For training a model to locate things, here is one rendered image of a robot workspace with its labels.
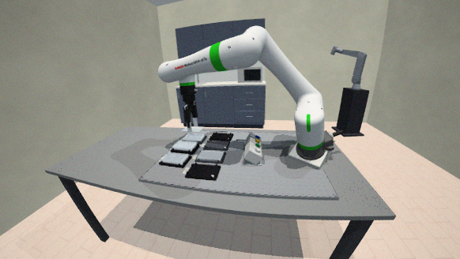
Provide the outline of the white button panel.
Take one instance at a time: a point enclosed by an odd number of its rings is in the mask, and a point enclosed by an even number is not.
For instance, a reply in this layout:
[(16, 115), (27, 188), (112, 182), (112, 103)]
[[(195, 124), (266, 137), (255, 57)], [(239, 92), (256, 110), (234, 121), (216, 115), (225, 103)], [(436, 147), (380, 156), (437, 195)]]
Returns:
[[(246, 141), (243, 165), (262, 166), (261, 138), (258, 135), (250, 132), (246, 140), (242, 140), (242, 139), (236, 139), (236, 140)], [(244, 163), (244, 159), (245, 159), (245, 163)]]

